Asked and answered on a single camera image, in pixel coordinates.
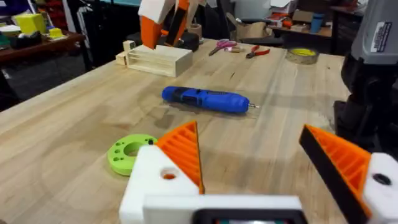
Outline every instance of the green spool holder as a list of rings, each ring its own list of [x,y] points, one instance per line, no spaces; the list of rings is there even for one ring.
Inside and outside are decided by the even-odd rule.
[[[131,134],[119,139],[108,151],[112,170],[120,175],[130,176],[139,148],[156,142],[157,139],[148,134]]]

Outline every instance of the power tool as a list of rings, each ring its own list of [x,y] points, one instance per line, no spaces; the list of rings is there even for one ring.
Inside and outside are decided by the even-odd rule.
[[[245,113],[249,107],[259,108],[237,93],[223,91],[200,90],[195,88],[168,86],[162,92],[162,98],[168,102],[222,111],[226,113]]]

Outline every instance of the pliers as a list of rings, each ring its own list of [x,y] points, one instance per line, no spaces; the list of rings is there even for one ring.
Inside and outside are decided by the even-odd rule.
[[[270,49],[267,49],[267,50],[262,51],[262,52],[256,52],[256,50],[258,50],[259,48],[260,48],[259,45],[254,46],[251,49],[251,52],[246,55],[246,58],[253,58],[254,56],[257,56],[257,55],[265,55],[265,54],[268,54],[270,52]]]

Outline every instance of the pink scissors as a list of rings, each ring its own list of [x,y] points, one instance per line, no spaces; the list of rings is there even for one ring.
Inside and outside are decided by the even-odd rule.
[[[221,39],[221,40],[217,41],[216,48],[209,53],[209,56],[212,56],[213,54],[217,53],[217,51],[219,51],[223,48],[234,47],[237,44],[238,43],[236,41],[232,41],[232,40],[228,40],[228,39]]]

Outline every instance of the wooden workbench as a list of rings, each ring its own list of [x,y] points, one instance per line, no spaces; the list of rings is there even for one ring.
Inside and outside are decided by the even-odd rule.
[[[109,63],[0,113],[0,219],[118,223],[127,177],[109,168],[106,151],[128,134],[160,138],[195,119],[207,194],[298,195],[310,223],[344,223],[298,142],[305,123],[331,130],[332,104],[348,95],[343,58],[296,65],[284,49],[209,57],[214,46],[205,41],[178,78]],[[160,97],[168,85],[233,91],[261,108],[235,116],[169,106]]]

